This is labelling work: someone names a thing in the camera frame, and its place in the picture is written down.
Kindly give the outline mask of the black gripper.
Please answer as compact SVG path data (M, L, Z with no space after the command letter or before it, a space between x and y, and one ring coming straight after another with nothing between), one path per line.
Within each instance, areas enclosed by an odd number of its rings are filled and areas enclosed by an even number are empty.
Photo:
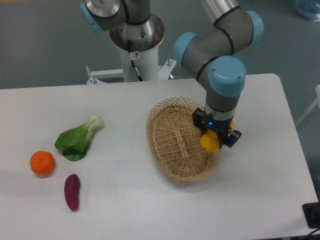
M232 148L242 136L240 131L231 129L232 120L232 117L227 120L215 120L213 119L213 115L211 113L206 114L200 108L197 108L192 113L193 125L201 131L202 135L206 133L207 130L211 130L216 133L218 139L220 140L220 149L223 146Z

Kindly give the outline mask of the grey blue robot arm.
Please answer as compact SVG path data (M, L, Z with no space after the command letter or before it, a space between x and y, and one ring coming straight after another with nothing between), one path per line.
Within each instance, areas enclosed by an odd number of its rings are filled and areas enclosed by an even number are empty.
M193 32L173 44L176 62L205 89L204 109L196 109L193 124L201 131L207 152L232 147L241 133L232 120L245 86L246 67L234 53L256 43L264 34L262 18L244 11L236 0L204 0L213 31L204 37ZM85 0L80 9L96 33L109 32L119 49L126 82L158 80L158 47L165 36L162 20L148 0Z

